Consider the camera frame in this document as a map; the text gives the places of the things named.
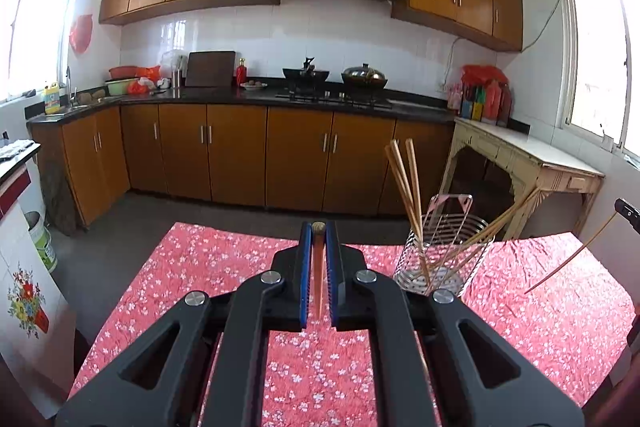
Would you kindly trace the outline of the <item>wooden chopstick extra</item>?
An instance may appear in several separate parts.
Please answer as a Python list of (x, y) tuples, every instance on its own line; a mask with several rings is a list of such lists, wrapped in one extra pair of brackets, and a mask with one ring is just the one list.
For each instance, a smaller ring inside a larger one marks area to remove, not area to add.
[(413, 139), (405, 139), (405, 149), (406, 156), (402, 156), (400, 142), (395, 139), (385, 147), (388, 165), (395, 179), (410, 227), (394, 279), (407, 291), (425, 295), (431, 287), (431, 274), (424, 251), (420, 176)]

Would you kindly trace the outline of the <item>cream wooden side table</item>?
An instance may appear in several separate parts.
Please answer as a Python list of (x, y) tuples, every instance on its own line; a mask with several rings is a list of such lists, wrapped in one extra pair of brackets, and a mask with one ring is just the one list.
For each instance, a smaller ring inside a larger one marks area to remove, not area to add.
[(484, 122), (457, 118), (439, 192), (449, 191), (459, 153), (469, 147), (504, 170), (511, 179), (515, 199), (526, 202), (515, 211), (504, 239), (519, 239), (537, 207), (553, 193), (582, 196), (582, 207), (572, 228), (582, 233), (603, 184), (604, 174), (564, 150), (532, 136)]

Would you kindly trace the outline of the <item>pink floral tablecloth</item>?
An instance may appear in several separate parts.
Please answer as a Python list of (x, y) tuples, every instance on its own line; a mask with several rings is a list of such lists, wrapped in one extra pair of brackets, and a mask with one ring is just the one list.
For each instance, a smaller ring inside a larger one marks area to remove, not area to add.
[[(285, 239), (176, 223), (156, 245), (96, 336), (74, 388), (88, 384), (188, 291), (216, 296), (267, 270)], [(578, 404), (623, 352), (634, 321), (627, 291), (589, 251), (524, 295), (579, 248), (570, 233), (492, 244), (464, 303)], [(369, 339), (328, 319), (270, 338), (267, 426), (372, 426)]]

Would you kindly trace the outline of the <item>white floral appliance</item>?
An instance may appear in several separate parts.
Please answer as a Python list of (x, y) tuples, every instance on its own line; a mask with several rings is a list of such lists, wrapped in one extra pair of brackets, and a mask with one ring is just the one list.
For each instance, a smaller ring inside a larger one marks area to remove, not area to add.
[(43, 264), (20, 205), (1, 219), (1, 358), (45, 418), (74, 381), (75, 313)]

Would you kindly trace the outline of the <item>dark soy sauce jug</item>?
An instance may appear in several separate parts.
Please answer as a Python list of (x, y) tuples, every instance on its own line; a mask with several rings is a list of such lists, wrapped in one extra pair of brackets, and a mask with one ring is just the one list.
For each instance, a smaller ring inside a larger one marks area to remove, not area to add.
[(500, 84), (501, 98), (497, 124), (500, 127), (506, 127), (509, 124), (512, 110), (512, 93), (509, 86), (506, 83)]

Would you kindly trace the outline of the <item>orange oil jug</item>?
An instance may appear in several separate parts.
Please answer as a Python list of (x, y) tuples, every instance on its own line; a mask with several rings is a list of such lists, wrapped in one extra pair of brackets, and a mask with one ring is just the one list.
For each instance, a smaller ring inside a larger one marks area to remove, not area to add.
[(502, 97), (501, 84), (498, 80), (492, 80), (485, 88), (485, 103), (482, 121), (495, 124), (498, 119)]

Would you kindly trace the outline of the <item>white plastic bucket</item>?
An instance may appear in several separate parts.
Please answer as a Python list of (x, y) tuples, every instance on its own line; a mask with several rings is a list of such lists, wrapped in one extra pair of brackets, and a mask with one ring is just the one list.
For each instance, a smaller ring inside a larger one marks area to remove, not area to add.
[(52, 244), (52, 236), (38, 211), (25, 213), (29, 235), (35, 244), (37, 253), (47, 270), (52, 273), (58, 265), (58, 256)]

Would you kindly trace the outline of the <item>red plastic bag on counter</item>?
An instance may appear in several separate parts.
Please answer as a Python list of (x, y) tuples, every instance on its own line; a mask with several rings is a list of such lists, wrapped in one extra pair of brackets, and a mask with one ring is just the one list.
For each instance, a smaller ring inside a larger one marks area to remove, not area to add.
[(487, 87), (493, 81), (500, 84), (508, 84), (509, 79), (503, 74), (503, 71), (491, 65), (464, 65), (462, 67), (461, 81), (465, 86)]

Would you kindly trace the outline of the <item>gas stove top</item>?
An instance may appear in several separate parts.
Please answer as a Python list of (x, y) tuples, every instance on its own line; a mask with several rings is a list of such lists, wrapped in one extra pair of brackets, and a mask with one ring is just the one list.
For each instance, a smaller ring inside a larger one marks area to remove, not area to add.
[(365, 109), (392, 109), (393, 104), (386, 98), (367, 94), (349, 94), (345, 92), (278, 92), (275, 98), (292, 103), (321, 104), (334, 106), (359, 107)]

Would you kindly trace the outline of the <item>lidded dark wok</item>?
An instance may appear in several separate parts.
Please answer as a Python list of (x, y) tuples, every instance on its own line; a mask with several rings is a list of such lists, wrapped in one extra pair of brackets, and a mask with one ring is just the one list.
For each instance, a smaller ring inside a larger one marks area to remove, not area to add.
[(368, 63), (347, 67), (341, 73), (341, 78), (346, 87), (362, 92), (383, 90), (387, 83), (386, 76)]

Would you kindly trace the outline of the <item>green basin with red bowl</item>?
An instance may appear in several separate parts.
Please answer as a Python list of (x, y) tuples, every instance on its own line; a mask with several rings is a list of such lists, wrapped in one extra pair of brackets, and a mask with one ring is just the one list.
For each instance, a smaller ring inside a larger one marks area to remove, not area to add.
[(130, 84), (140, 78), (157, 83), (160, 80), (160, 65), (153, 67), (116, 66), (111, 68), (108, 73), (110, 79), (105, 83), (108, 94), (111, 96), (124, 95), (129, 92)]

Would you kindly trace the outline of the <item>yellow detergent bottle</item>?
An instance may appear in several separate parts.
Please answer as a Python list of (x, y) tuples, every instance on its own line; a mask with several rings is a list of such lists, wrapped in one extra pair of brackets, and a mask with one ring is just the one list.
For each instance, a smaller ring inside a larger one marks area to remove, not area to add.
[(56, 114), (61, 109), (60, 96), (60, 86), (57, 83), (44, 88), (43, 103), (46, 115)]

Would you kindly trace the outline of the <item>red sauce bottle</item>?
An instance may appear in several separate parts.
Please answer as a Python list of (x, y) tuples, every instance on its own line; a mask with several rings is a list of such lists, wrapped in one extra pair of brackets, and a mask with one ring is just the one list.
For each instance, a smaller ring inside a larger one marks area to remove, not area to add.
[(239, 87), (241, 87), (243, 83), (246, 83), (246, 76), (247, 76), (247, 68), (245, 65), (245, 58), (242, 57), (241, 60), (239, 60), (239, 65), (235, 71), (235, 80), (236, 80), (236, 84)]

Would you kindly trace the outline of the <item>black wok on stove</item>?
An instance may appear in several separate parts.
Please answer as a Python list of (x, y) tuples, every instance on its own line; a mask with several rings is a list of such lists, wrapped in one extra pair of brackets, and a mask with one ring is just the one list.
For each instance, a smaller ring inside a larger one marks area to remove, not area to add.
[(302, 68), (284, 68), (282, 72), (288, 83), (299, 89), (318, 90), (330, 75), (328, 70), (316, 69), (313, 57), (306, 57)]

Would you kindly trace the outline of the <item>red plastic bag on wall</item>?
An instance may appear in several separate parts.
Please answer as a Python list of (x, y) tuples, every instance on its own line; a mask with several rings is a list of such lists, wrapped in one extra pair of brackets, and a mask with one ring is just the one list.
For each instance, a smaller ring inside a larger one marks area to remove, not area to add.
[(93, 17), (82, 14), (76, 17), (70, 28), (70, 47), (76, 55), (84, 54), (91, 43), (93, 31)]

